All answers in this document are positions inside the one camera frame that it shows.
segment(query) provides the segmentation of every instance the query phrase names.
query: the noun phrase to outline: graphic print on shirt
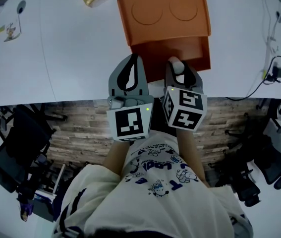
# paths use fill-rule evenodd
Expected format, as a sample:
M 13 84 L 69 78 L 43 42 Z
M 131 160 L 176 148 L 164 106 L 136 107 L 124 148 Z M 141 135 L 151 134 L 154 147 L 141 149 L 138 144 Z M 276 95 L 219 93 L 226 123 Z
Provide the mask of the graphic print on shirt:
M 152 155 L 152 156 L 154 156 L 153 154 L 156 155 L 156 154 L 159 154 L 164 151 L 169 154 L 177 153 L 171 146 L 169 146 L 167 144 L 155 144 L 155 145 L 149 145 L 144 148 L 138 149 L 137 151 L 134 151 L 133 153 L 131 153 L 130 156 L 133 156 L 134 154 L 141 155 L 148 151 L 152 153 L 152 154 L 148 153 L 149 155 Z
M 170 159 L 176 163 L 182 163 L 184 161 L 179 155 L 172 155 Z
M 198 177 L 194 174 L 189 172 L 187 169 L 185 170 L 178 170 L 176 173 L 176 177 L 179 179 L 179 182 L 190 182 L 190 180 L 199 181 Z
M 146 160 L 141 163 L 141 166 L 147 172 L 151 168 L 164 169 L 166 167 L 167 170 L 170 170 L 170 169 L 172 169 L 172 164 L 174 164 L 174 162 L 171 162 L 171 161 L 161 162 L 161 161 L 154 161 L 154 160 Z
M 156 197 L 163 197 L 164 195 L 169 194 L 169 191 L 165 190 L 160 180 L 157 180 L 148 190 L 152 191 Z
M 150 149 L 148 155 L 151 156 L 158 156 L 161 153 L 161 149 Z
M 143 176 L 143 175 L 144 175 L 143 173 L 135 173 L 135 174 L 133 174 L 133 175 L 128 175 L 128 176 L 125 177 L 125 179 L 126 179 L 125 182 L 128 182 L 128 181 L 130 181 L 131 179 L 136 178 L 136 177 L 141 177 L 141 176 Z
M 137 159 L 133 159 L 131 162 L 130 162 L 131 165 L 135 166 L 136 168 L 132 171 L 130 171 L 131 174 L 134 174 L 138 171 L 138 168 L 139 168 L 139 158 Z

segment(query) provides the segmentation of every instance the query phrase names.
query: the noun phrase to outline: orange plastic container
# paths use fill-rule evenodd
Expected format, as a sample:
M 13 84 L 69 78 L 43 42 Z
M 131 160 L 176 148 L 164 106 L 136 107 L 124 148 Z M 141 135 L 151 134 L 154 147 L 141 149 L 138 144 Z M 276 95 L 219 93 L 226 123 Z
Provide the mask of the orange plastic container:
M 118 0 L 126 40 L 144 62 L 148 82 L 165 78 L 168 59 L 211 68 L 206 0 Z

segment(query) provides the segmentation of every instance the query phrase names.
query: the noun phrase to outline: white table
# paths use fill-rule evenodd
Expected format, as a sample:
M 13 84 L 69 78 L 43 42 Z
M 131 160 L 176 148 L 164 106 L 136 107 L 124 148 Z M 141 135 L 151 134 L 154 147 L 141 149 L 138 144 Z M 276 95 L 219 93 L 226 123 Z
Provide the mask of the white table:
M 271 28 L 280 9 L 278 0 L 266 0 Z M 108 78 L 130 49 L 116 4 L 111 0 L 87 8 L 82 0 L 41 0 L 42 38 L 56 99 L 108 97 Z M 266 44 L 262 37 L 262 0 L 207 0 L 212 35 L 211 70 L 200 73 L 209 97 L 244 97 L 260 83 Z M 268 34 L 268 13 L 264 22 Z M 281 24 L 276 28 L 281 55 Z M 162 84 L 150 93 L 162 96 Z M 254 97 L 281 98 L 281 84 L 261 86 Z
M 21 22 L 21 27 L 32 24 L 32 31 L 23 31 L 17 40 L 11 41 L 16 42 L 16 49 L 23 50 L 27 59 L 16 62 L 11 54 L 1 53 L 0 64 L 9 65 L 0 66 L 0 105 L 107 98 L 111 72 L 130 54 L 116 0 L 97 8 L 87 7 L 83 0 L 29 1 L 33 1 L 33 8 L 29 12 L 26 8 L 23 13 L 32 21 Z M 266 1 L 272 29 L 280 2 Z M 20 0 L 8 2 L 0 17 L 15 11 Z M 200 72 L 204 92 L 209 97 L 244 97 L 252 86 L 254 90 L 261 82 L 268 12 L 265 10 L 263 18 L 262 0 L 207 0 L 207 3 L 212 29 L 209 37 L 212 69 Z M 277 25 L 275 38 L 277 54 L 281 55 L 281 23 Z M 36 59 L 27 50 L 34 46 Z M 19 75 L 18 80 L 10 79 L 11 75 Z M 23 92 L 25 85 L 31 86 L 31 90 Z M 149 88 L 154 96 L 162 95 L 161 82 L 149 84 Z M 281 84 L 262 85 L 253 97 L 281 98 Z
M 8 0 L 0 13 L 0 27 L 17 16 L 21 0 Z M 22 34 L 3 42 L 0 33 L 0 105 L 53 102 L 40 36 L 40 0 L 27 0 L 20 15 Z

